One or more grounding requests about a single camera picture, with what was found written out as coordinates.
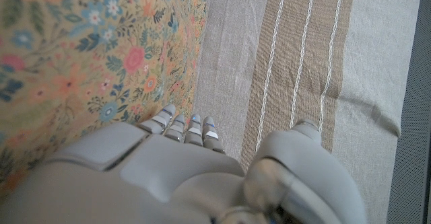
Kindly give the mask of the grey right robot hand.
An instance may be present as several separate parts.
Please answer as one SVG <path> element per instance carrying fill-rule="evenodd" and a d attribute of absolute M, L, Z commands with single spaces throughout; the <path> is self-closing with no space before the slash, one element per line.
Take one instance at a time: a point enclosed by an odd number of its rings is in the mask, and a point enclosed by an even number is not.
<path fill-rule="evenodd" d="M 213 119 L 165 106 L 101 128 L 40 164 L 1 206 L 2 223 L 365 223 L 347 170 L 309 120 L 274 131 L 247 170 Z"/>

